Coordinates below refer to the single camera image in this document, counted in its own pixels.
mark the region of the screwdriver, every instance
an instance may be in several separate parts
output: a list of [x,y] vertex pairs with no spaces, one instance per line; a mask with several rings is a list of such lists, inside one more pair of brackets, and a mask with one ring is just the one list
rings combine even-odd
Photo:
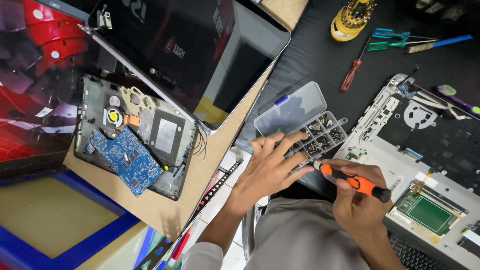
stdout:
[[410,32],[398,32],[392,29],[384,29],[384,28],[376,28],[373,33],[372,37],[379,37],[379,38],[401,38],[403,40],[407,40],[409,37],[414,38],[424,38],[424,39],[435,39],[430,37],[418,37],[418,36],[411,36]]
[[400,40],[400,41],[374,42],[367,45],[367,51],[383,50],[383,49],[388,49],[389,47],[403,48],[407,44],[435,42],[435,41],[436,40],[423,40],[423,41],[407,42],[406,40]]
[[353,66],[352,66],[352,69],[350,70],[350,72],[347,74],[347,77],[345,78],[345,81],[343,81],[343,84],[342,84],[342,87],[340,88],[340,91],[342,92],[347,92],[348,89],[350,88],[350,85],[352,84],[353,82],[353,78],[355,77],[355,72],[357,72],[358,68],[360,67],[361,65],[361,56],[363,55],[363,53],[365,52],[365,49],[367,48],[368,46],[368,43],[370,42],[370,39],[372,38],[372,36],[370,36],[367,40],[367,43],[365,44],[365,47],[363,48],[363,50],[361,51],[361,54],[360,54],[360,57],[355,60],[353,62]]
[[323,174],[331,175],[335,179],[346,180],[357,192],[371,195],[383,203],[388,202],[392,197],[392,192],[388,188],[376,186],[365,177],[346,174],[340,170],[333,169],[328,164],[322,164],[319,160],[316,160],[313,166]]

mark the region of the green circuit board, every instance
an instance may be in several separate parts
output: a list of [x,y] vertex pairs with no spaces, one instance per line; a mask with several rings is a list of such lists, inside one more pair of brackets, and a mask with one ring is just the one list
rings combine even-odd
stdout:
[[397,210],[438,236],[446,234],[457,217],[422,194],[416,197],[413,194],[410,191],[397,205]]

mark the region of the msi logo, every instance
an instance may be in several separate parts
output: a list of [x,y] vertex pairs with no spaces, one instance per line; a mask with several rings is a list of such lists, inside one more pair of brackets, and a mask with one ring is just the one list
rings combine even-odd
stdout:
[[122,0],[122,2],[126,7],[130,7],[133,15],[140,19],[140,22],[143,24],[145,20],[145,14],[147,13],[147,5],[145,5],[142,0],[133,0],[133,2],[131,0]]
[[166,53],[173,52],[175,53],[178,57],[183,59],[185,56],[185,51],[180,48],[180,46],[175,42],[175,37],[171,37],[167,43],[165,44],[164,50]]

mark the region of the laptop screen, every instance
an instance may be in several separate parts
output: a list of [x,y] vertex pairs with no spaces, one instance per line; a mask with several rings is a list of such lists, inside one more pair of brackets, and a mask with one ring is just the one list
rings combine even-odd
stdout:
[[290,41],[250,0],[101,0],[98,34],[202,121],[222,123]]

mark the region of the laptop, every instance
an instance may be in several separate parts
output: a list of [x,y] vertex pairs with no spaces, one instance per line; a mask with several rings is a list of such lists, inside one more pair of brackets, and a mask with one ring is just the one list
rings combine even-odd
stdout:
[[251,0],[101,0],[82,28],[208,135],[291,38]]
[[[148,187],[177,201],[188,158],[196,151],[192,150],[193,123],[170,104],[135,87],[84,74],[78,88],[75,157],[117,174],[134,195]],[[125,132],[131,139],[122,139]]]
[[414,81],[393,76],[335,158],[379,166],[394,204],[386,217],[480,269],[480,121]]

